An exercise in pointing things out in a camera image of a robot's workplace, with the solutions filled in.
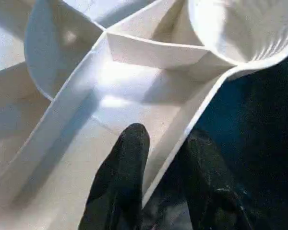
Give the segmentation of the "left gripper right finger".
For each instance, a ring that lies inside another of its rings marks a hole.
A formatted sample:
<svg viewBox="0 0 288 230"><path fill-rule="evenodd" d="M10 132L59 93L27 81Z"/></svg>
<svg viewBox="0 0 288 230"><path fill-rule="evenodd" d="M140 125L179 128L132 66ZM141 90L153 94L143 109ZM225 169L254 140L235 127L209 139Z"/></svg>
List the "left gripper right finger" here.
<svg viewBox="0 0 288 230"><path fill-rule="evenodd" d="M235 179L215 142L193 130L179 150L180 176L194 230L251 230Z"/></svg>

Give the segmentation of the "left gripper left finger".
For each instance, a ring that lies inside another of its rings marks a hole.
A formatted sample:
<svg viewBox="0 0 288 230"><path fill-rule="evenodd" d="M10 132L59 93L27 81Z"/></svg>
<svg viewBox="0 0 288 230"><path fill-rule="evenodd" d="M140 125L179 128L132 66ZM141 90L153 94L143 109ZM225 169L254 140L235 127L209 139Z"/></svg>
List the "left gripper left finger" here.
<svg viewBox="0 0 288 230"><path fill-rule="evenodd" d="M139 230L150 137L141 123L119 135L97 170L78 229Z"/></svg>

